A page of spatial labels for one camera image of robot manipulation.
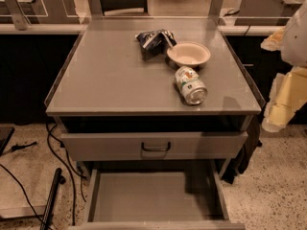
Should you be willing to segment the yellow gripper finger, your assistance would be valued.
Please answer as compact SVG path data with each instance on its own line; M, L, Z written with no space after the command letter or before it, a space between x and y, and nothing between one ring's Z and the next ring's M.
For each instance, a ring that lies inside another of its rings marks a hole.
M272 82L269 97L262 128L268 132L278 132L307 103L307 68L293 67L287 74L278 73Z
M261 43L261 48L267 51L280 51L282 49L282 40L285 28L282 27L268 36Z

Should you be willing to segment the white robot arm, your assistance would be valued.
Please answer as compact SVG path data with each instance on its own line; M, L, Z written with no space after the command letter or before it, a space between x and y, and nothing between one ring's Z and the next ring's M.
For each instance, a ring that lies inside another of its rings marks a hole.
M267 37L261 48L279 51L282 60L293 66L287 74L276 75L264 112L262 128L278 132L307 103L307 2L283 28Z

